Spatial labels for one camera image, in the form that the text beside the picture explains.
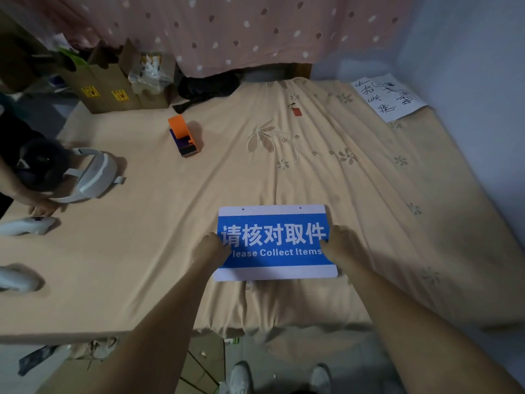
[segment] black bag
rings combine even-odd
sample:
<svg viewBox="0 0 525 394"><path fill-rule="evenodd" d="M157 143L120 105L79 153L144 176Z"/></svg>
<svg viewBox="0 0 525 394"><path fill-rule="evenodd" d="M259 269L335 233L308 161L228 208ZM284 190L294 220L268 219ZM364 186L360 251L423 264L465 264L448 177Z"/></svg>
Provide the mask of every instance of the black bag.
<svg viewBox="0 0 525 394"><path fill-rule="evenodd" d="M190 106L207 101L215 97L227 97L239 87L240 82L234 72L215 74L203 79L183 77L179 84L179 95L189 101L173 108L178 114L183 113Z"/></svg>

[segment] pink curtain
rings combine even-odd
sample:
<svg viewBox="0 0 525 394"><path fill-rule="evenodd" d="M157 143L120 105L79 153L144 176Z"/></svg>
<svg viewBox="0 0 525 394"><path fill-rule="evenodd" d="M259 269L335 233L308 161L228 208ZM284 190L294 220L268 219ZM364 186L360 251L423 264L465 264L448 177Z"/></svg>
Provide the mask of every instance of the pink curtain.
<svg viewBox="0 0 525 394"><path fill-rule="evenodd" d="M186 75L205 77L385 47L415 0L59 1L108 44L129 37L141 50L173 54Z"/></svg>

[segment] white paper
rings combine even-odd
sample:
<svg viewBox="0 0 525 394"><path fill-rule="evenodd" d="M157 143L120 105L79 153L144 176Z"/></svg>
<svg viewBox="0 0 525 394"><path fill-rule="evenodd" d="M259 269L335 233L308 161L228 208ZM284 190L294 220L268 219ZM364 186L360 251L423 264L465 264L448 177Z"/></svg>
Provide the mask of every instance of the white paper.
<svg viewBox="0 0 525 394"><path fill-rule="evenodd" d="M390 73L373 78L363 77L354 81L352 85L386 123L428 105Z"/></svg>

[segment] white sneaker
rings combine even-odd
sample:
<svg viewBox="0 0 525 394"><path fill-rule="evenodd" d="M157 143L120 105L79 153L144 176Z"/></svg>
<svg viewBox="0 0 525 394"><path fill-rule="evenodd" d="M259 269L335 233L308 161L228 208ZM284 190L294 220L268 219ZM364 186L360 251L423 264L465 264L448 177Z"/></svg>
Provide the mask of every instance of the white sneaker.
<svg viewBox="0 0 525 394"><path fill-rule="evenodd" d="M229 391L231 394L250 394L252 379L245 364L237 364L230 375Z"/></svg>
<svg viewBox="0 0 525 394"><path fill-rule="evenodd" d="M328 368L321 364L317 365L310 375L310 391L317 394L330 394L331 390L332 382Z"/></svg>

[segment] bed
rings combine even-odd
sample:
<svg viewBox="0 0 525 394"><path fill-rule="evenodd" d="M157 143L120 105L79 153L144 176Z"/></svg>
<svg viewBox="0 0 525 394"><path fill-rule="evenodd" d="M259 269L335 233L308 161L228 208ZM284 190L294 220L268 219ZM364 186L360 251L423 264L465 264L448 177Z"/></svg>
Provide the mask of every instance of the bed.
<svg viewBox="0 0 525 394"><path fill-rule="evenodd" d="M46 281L31 294L0 294L0 339L65 343L131 330L188 269L219 207L235 205L325 204L334 224L356 230L376 271L443 317L525 320L522 250L431 108L386 124L338 81L243 83L184 113L203 145L187 159L167 131L173 115L77 106L61 141L110 152L127 180L69 205L45 236L0 237L4 265ZM13 204L2 222L25 213ZM367 329L346 282L211 279L194 330Z"/></svg>

